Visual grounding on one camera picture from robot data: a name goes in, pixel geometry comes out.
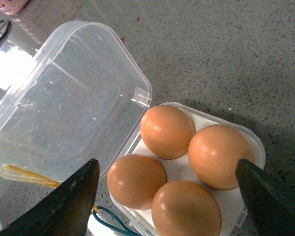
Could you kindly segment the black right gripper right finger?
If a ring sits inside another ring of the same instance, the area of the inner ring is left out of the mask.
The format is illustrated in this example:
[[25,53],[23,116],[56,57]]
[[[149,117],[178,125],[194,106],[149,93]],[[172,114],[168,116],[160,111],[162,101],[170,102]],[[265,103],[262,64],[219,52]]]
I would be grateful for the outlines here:
[[295,236],[295,191],[247,159],[238,161],[236,178],[258,235]]

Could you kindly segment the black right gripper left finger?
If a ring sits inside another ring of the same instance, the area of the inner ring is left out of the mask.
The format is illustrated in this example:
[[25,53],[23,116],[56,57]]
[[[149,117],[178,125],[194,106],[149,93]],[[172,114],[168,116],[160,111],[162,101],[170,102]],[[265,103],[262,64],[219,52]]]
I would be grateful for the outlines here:
[[84,236],[99,181],[99,163],[89,160],[0,236]]

